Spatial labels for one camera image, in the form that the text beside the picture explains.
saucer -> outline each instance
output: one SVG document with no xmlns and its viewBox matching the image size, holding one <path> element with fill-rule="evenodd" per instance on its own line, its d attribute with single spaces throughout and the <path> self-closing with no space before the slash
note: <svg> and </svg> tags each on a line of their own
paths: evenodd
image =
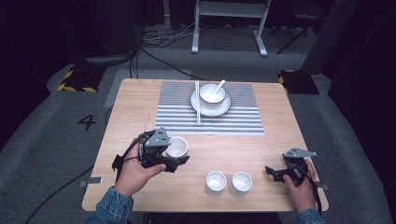
<svg viewBox="0 0 396 224">
<path fill-rule="evenodd" d="M 190 98 L 190 102 L 192 105 L 192 108 L 194 108 L 194 110 L 197 110 L 197 103 L 196 103 L 196 95 L 195 95 L 195 91 L 192 92 L 191 98 Z M 219 104 L 219 106 L 217 108 L 207 108 L 204 106 L 204 104 L 200 104 L 200 109 L 201 109 L 201 114 L 206 116 L 206 117 L 217 117 L 220 116 L 222 114 L 224 114 L 225 112 L 227 112 L 230 107 L 231 107 L 231 96 L 228 94 L 228 92 L 225 92 L 225 98 L 223 100 L 223 102 L 221 104 Z"/>
</svg>

denim sleeve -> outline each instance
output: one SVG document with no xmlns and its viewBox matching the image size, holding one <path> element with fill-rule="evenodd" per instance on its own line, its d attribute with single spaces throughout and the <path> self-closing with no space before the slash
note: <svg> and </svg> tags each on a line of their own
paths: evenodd
<svg viewBox="0 0 396 224">
<path fill-rule="evenodd" d="M 133 205 L 132 198 L 127 198 L 113 188 L 109 188 L 96 205 L 96 212 L 85 223 L 126 223 L 132 213 Z"/>
<path fill-rule="evenodd" d="M 326 224 L 326 222 L 317 210 L 308 209 L 298 213 L 293 224 Z"/>
</svg>

chair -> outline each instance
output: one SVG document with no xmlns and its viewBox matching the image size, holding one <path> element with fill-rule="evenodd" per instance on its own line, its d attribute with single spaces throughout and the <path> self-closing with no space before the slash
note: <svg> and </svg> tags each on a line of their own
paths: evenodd
<svg viewBox="0 0 396 224">
<path fill-rule="evenodd" d="M 312 29 L 314 34 L 318 36 L 317 29 L 320 29 L 321 25 L 326 20 L 324 11 L 315 2 L 306 0 L 286 0 L 285 4 L 286 10 L 290 15 L 287 21 L 287 28 L 291 37 L 291 41 L 287 43 L 282 49 L 280 49 L 276 54 L 282 52 L 301 35 L 306 35 L 309 29 Z M 290 28 L 295 27 L 303 28 L 303 30 L 299 34 L 297 34 L 297 36 L 293 37 L 291 35 Z"/>
</svg>

gray floor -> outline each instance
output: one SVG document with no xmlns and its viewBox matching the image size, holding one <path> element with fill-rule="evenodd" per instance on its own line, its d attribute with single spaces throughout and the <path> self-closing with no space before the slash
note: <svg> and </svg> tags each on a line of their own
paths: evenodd
<svg viewBox="0 0 396 224">
<path fill-rule="evenodd" d="M 279 70 L 302 65 L 315 40 L 309 33 L 276 55 L 290 37 L 286 30 L 270 35 L 265 29 L 264 43 L 269 55 L 263 58 L 253 39 L 253 28 L 206 30 L 202 32 L 198 54 L 191 54 L 191 36 L 166 48 L 145 50 L 204 79 L 277 82 Z M 141 78 L 145 78 L 145 71 L 152 74 L 153 70 L 160 70 L 159 78 L 188 78 L 142 51 L 137 58 Z M 24 222 L 52 192 L 95 161 L 106 130 L 108 104 L 117 92 L 112 89 L 117 73 L 128 71 L 129 64 L 107 68 L 97 93 L 56 91 L 69 66 L 49 80 L 50 97 L 26 119 L 1 151 L 0 223 Z M 319 95 L 290 94 L 289 99 L 308 149 L 318 153 L 313 160 L 320 179 L 331 188 L 326 191 L 330 209 L 323 214 L 325 220 L 392 223 L 381 182 L 349 124 L 327 95 L 330 80 L 323 75 L 313 78 Z M 90 114 L 96 123 L 86 132 L 85 125 L 78 121 Z M 53 196 L 31 223 L 83 222 L 91 213 L 81 208 L 84 189 L 77 184 L 89 176 L 87 173 Z M 133 212 L 131 220 L 141 223 L 142 216 Z M 283 223 L 291 223 L 293 216 L 294 213 L 282 213 Z"/>
</svg>

hand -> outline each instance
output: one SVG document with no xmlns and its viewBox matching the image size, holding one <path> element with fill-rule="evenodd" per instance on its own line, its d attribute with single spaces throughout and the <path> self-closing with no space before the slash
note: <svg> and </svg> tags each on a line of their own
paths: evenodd
<svg viewBox="0 0 396 224">
<path fill-rule="evenodd" d="M 305 160 L 306 166 L 308 167 L 309 172 L 311 173 L 312 179 L 315 181 L 316 172 L 312 163 L 308 160 Z M 315 209 L 316 208 L 316 199 L 314 196 L 314 191 L 312 189 L 311 184 L 309 183 L 308 178 L 306 177 L 303 183 L 299 187 L 295 187 L 293 181 L 290 176 L 283 175 L 283 179 L 285 180 L 285 184 L 289 190 L 289 196 L 291 203 L 297 212 L 302 212 L 306 209 Z"/>
<path fill-rule="evenodd" d="M 137 157 L 138 148 L 139 144 L 137 143 L 128 153 L 125 160 Z M 157 164 L 149 168 L 144 168 L 139 163 L 138 158 L 128 160 L 122 165 L 121 174 L 114 186 L 114 190 L 126 197 L 131 197 L 134 193 L 141 190 L 150 178 L 164 171 L 165 168 L 165 164 Z"/>
</svg>

